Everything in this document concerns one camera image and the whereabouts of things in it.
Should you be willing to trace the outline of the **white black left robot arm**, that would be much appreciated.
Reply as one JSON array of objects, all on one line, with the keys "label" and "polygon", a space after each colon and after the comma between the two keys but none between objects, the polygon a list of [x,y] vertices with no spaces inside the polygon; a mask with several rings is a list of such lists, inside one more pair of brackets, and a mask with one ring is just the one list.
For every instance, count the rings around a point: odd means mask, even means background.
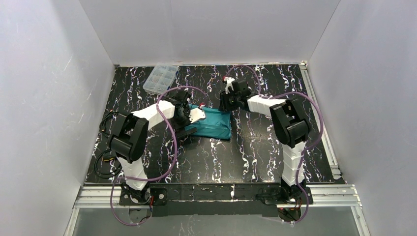
[{"label": "white black left robot arm", "polygon": [[167,121],[169,129],[174,131],[174,141],[177,141],[197,131],[189,125],[206,118],[201,107],[191,107],[190,99],[190,93],[180,89],[169,92],[168,96],[144,109],[117,115],[108,147],[121,163],[130,188],[141,191],[149,182],[142,163],[149,130]]}]

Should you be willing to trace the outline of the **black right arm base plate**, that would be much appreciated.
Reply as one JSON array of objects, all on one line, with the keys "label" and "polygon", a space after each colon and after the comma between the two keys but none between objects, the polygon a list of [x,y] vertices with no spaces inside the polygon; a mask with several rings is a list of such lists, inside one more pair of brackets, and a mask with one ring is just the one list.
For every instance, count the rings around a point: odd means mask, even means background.
[{"label": "black right arm base plate", "polygon": [[256,200],[260,200],[266,205],[292,204],[293,206],[301,199],[301,204],[313,204],[311,189],[304,183],[300,184],[304,192],[297,186],[287,186],[284,184],[270,184],[262,187],[255,195]]}]

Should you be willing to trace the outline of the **teal cloth napkin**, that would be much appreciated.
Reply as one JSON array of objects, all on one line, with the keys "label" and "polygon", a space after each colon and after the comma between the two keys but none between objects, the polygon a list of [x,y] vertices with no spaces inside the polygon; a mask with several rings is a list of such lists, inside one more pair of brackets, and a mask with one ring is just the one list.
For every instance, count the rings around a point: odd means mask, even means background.
[{"label": "teal cloth napkin", "polygon": [[196,128],[191,135],[229,141],[232,137],[231,113],[207,107],[202,110],[206,118],[186,126],[185,130]]}]

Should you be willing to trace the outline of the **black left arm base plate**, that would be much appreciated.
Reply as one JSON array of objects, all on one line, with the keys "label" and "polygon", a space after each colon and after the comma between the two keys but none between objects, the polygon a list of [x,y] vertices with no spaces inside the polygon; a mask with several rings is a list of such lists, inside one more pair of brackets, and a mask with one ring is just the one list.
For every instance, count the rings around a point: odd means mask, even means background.
[{"label": "black left arm base plate", "polygon": [[136,190],[122,184],[119,204],[121,206],[164,206],[167,204],[167,190],[147,184],[143,190]]}]

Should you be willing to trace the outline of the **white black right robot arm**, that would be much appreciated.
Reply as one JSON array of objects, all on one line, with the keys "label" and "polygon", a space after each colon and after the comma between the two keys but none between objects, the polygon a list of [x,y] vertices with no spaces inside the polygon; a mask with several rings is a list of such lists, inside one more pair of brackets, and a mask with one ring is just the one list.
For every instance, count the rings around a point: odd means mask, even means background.
[{"label": "white black right robot arm", "polygon": [[304,180],[299,167],[301,153],[306,146],[310,126],[300,99],[272,99],[252,93],[244,80],[225,77],[225,90],[220,92],[219,110],[227,112],[238,108],[271,117],[278,141],[283,148],[284,169],[282,181],[288,186]]}]

